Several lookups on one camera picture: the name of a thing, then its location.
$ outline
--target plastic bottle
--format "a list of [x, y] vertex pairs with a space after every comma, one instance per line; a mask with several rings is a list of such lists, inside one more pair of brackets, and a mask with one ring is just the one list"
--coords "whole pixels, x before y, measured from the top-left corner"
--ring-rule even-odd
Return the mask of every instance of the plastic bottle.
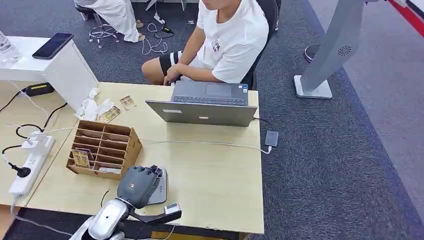
[[18, 49], [0, 31], [0, 65], [7, 62], [16, 63], [21, 59]]

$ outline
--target slipper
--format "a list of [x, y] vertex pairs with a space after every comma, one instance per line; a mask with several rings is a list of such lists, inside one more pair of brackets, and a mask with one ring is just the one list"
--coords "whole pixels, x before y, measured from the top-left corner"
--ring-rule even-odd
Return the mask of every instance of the slipper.
[[143, 35], [141, 32], [139, 32], [139, 33], [138, 33], [138, 41], [139, 41], [139, 42], [143, 42], [143, 41], [144, 41], [144, 39], [146, 39], [146, 36], [145, 36], [145, 35]]
[[140, 20], [135, 20], [135, 28], [140, 29], [144, 27], [144, 24]]

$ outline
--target laptop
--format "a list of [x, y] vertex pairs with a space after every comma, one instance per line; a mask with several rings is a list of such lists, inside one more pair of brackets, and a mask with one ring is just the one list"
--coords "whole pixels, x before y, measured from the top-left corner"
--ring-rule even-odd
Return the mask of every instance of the laptop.
[[177, 81], [171, 101], [145, 102], [167, 123], [248, 127], [258, 109], [246, 84], [231, 83]]
[[248, 106], [248, 85], [201, 81], [177, 81], [172, 102]]
[[146, 100], [167, 123], [207, 124], [248, 127], [256, 106]]

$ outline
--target smartphone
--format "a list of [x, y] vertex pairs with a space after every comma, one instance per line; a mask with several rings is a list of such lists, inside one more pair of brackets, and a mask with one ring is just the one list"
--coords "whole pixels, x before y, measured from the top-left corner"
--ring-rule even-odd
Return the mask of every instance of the smartphone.
[[52, 59], [72, 38], [71, 33], [56, 33], [32, 55], [35, 59]]

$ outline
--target cardboard box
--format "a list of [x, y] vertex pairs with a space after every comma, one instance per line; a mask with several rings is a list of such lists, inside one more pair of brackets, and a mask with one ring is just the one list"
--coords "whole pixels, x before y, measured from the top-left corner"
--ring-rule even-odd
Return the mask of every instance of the cardboard box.
[[[72, 149], [90, 149], [93, 160], [89, 161], [90, 168], [76, 166], [70, 152], [66, 167], [76, 174], [119, 181], [128, 168], [136, 164], [142, 147], [134, 128], [81, 120]], [[100, 171], [101, 167], [116, 169], [119, 173]]]

